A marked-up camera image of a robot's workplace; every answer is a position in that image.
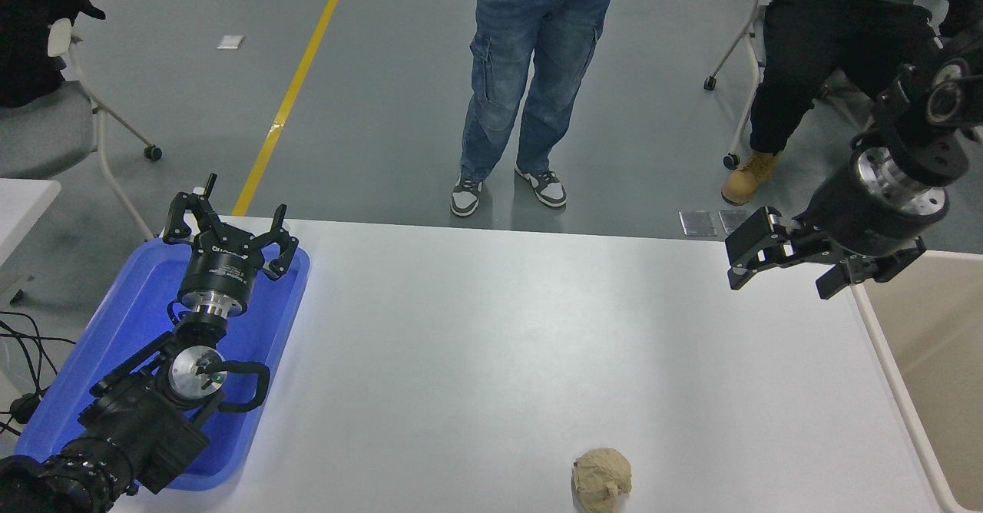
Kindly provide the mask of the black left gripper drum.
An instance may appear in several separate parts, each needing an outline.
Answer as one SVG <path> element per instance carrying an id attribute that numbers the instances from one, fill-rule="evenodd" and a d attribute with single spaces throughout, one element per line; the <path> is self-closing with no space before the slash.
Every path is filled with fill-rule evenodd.
<path id="1" fill-rule="evenodd" d="M 235 306 L 249 304 L 257 272 L 263 267 L 259 250 L 231 253 L 214 244 L 192 243 L 192 256 L 178 290 L 178 299 L 193 306 L 199 295 L 217 293 Z"/>

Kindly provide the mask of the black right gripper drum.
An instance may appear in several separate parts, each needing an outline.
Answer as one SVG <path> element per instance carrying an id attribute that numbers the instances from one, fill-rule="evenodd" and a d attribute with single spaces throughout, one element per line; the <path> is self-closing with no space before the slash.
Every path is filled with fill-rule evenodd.
<path id="1" fill-rule="evenodd" d="M 947 191 L 907 176 L 892 156 L 853 155 L 817 188 L 796 221 L 850 253 L 887 257 L 947 212 Z"/>

